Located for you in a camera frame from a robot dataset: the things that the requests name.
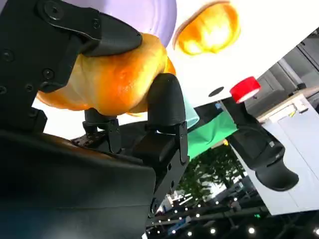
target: teal object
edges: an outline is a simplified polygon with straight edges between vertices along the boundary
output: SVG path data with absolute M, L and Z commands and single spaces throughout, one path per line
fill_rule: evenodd
M 190 160 L 237 131 L 228 112 L 221 112 L 207 124 L 188 133 L 188 156 Z
M 199 116 L 194 110 L 194 108 L 189 103 L 187 97 L 183 95 L 184 98 L 184 105 L 185 105 L 185 113 L 186 113 L 186 122 L 187 128 L 193 127 L 199 121 Z

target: white surface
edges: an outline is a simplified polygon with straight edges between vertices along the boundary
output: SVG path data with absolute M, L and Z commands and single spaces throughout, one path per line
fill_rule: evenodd
M 289 105 L 289 106 L 283 108 L 281 111 L 270 116 L 269 120 L 273 123 L 277 122 L 277 121 L 281 120 L 282 118 L 294 113 L 295 111 L 296 111 L 296 107 L 294 105 Z
M 263 127 L 286 148 L 285 165 L 298 174 L 298 184 L 289 191 L 275 192 L 263 186 L 240 158 L 254 186 L 272 215 L 319 209 L 319 115 L 303 98 L 308 111 L 284 117 L 278 122 L 265 123 Z
M 177 0 L 178 28 L 208 0 Z M 185 95 L 193 107 L 229 97 L 229 89 L 248 76 L 256 78 L 281 59 L 319 25 L 318 0 L 234 0 L 242 31 L 237 42 L 219 54 L 187 57 L 167 51 L 173 61 Z M 208 95 L 216 88 L 225 89 Z M 38 100 L 34 107 L 48 116 L 45 133 L 71 139 L 84 134 L 83 112 L 57 110 Z M 147 119 L 120 116 L 120 124 Z

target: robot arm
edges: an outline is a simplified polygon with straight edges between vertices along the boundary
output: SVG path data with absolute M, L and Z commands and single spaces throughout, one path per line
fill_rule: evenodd
M 177 78 L 160 74 L 154 81 L 147 134 L 131 149 L 122 149 L 115 117 L 89 109 L 86 134 L 69 141 L 43 133 L 46 116 L 31 107 L 37 91 L 67 84 L 79 53 L 119 54 L 141 40 L 135 29 L 91 8 L 59 0 L 6 2 L 0 15 L 0 238 L 144 233 L 188 164 Z

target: green cloth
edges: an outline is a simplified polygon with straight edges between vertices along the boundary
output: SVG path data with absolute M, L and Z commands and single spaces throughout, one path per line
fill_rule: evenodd
M 227 112 L 220 113 L 209 123 L 188 133 L 188 156 L 192 160 L 237 130 Z

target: screw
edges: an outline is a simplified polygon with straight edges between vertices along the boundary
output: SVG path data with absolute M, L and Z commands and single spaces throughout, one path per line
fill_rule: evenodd
M 95 29 L 100 28 L 100 22 L 99 22 L 98 19 L 93 19 L 93 27 L 94 27 Z
M 44 4 L 44 12 L 49 18 L 55 21 L 60 20 L 64 15 L 62 7 L 52 0 L 49 0 Z
M 4 95 L 6 93 L 6 87 L 0 86 L 0 95 Z
M 30 113 L 29 113 L 29 117 L 30 118 L 34 118 L 36 117 L 37 111 L 36 109 L 31 109 Z
M 33 90 L 33 85 L 26 84 L 25 89 L 26 89 L 26 91 L 31 92 Z
M 3 60 L 3 61 L 6 61 L 6 62 L 14 61 L 13 52 L 10 51 L 10 50 L 8 50 L 8 49 L 5 49 L 5 50 L 2 52 L 2 60 Z
M 42 74 L 47 80 L 50 80 L 54 77 L 54 72 L 50 69 L 44 69 Z

